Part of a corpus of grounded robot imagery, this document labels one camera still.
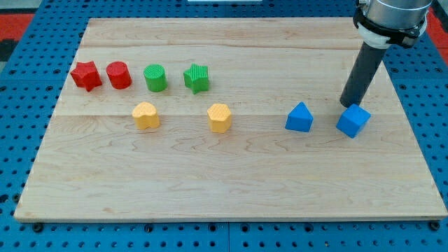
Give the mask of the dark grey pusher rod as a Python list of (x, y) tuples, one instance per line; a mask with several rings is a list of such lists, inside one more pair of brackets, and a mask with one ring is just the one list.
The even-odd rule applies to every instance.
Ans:
[(363, 42), (339, 98), (341, 105), (349, 108), (352, 104), (361, 104), (385, 53), (386, 49), (373, 48)]

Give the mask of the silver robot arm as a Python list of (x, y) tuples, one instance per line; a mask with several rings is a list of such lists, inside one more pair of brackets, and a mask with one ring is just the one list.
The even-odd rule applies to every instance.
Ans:
[(362, 102), (390, 46), (416, 44), (426, 30), (431, 4), (432, 0), (357, 0), (353, 25), (363, 43), (339, 98), (341, 105)]

